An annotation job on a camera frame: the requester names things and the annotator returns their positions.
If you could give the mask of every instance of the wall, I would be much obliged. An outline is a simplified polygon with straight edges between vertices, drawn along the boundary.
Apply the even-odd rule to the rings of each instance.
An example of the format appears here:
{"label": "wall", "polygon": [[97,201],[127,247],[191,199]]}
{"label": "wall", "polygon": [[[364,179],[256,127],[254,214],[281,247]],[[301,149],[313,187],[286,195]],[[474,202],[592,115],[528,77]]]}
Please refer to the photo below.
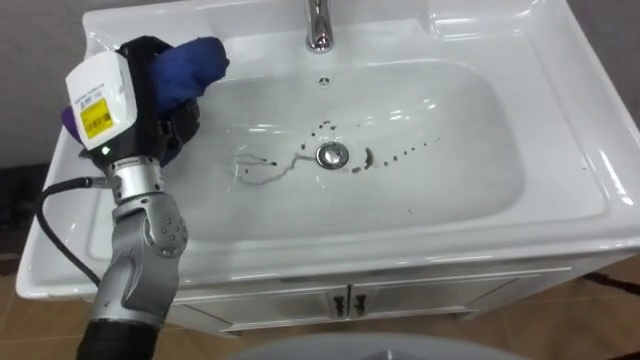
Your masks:
{"label": "wall", "polygon": [[[161,1],[0,1],[0,168],[51,158],[67,104],[64,77],[84,53],[82,14],[153,2]],[[640,1],[569,2],[637,122]]]}
{"label": "wall", "polygon": [[48,162],[82,60],[82,14],[153,0],[0,1],[0,168]]}

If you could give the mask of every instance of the metal cylinder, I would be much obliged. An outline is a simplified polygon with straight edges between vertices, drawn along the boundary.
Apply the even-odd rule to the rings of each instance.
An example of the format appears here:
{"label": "metal cylinder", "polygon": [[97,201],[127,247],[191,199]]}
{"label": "metal cylinder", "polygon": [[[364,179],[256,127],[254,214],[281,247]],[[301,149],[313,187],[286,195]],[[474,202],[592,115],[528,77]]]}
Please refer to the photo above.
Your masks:
{"label": "metal cylinder", "polygon": [[165,191],[160,163],[151,157],[122,159],[109,166],[107,176],[115,184],[113,199],[116,204],[145,194]]}

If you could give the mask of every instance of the black cable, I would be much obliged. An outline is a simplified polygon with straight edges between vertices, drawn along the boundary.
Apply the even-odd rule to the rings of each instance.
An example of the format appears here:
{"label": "black cable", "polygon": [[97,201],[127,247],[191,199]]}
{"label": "black cable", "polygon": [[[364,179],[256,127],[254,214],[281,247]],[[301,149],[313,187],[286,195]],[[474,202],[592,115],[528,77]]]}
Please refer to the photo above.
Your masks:
{"label": "black cable", "polygon": [[582,278],[602,286],[612,287],[618,290],[626,291],[631,295],[640,296],[640,285],[628,281],[612,279],[608,275],[605,275],[603,273],[589,273],[584,275]]}
{"label": "black cable", "polygon": [[96,286],[100,286],[100,278],[96,275],[87,265],[85,265],[78,257],[76,257],[58,238],[58,236],[53,232],[51,226],[44,217],[44,202],[50,195],[61,193],[68,190],[73,189],[86,189],[90,188],[93,185],[93,179],[90,177],[81,177],[70,179],[66,181],[59,182],[57,184],[53,184],[42,191],[40,196],[38,197],[38,201],[36,202],[36,218],[40,223],[40,227],[42,231],[49,237],[51,243],[66,257],[73,265],[75,265],[80,271],[82,271],[88,278],[96,284]]}

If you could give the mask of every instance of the white cabinet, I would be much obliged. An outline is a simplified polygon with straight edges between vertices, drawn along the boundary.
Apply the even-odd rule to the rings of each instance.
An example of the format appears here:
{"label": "white cabinet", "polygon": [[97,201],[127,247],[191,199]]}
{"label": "white cabinet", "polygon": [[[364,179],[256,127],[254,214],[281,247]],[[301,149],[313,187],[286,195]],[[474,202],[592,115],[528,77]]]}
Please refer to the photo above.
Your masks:
{"label": "white cabinet", "polygon": [[347,286],[229,295],[187,306],[231,324],[228,331],[329,322],[347,315]]}
{"label": "white cabinet", "polygon": [[211,294],[194,290],[179,304],[189,316],[176,323],[220,333],[349,319],[474,316],[576,276],[555,263],[409,270],[235,284]]}
{"label": "white cabinet", "polygon": [[355,284],[351,287],[349,317],[466,312],[472,310],[468,304],[518,279],[511,276]]}

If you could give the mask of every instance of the blue cloth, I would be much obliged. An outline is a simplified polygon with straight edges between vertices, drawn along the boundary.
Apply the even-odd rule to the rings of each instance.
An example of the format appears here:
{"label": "blue cloth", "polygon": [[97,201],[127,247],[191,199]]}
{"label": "blue cloth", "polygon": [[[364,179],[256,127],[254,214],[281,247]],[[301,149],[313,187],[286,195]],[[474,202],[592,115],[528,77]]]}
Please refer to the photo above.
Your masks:
{"label": "blue cloth", "polygon": [[[158,55],[151,64],[159,115],[202,96],[209,85],[225,76],[229,60],[218,38],[204,37],[189,41]],[[80,142],[70,107],[61,114],[62,123]],[[168,154],[163,164],[176,154]]]}

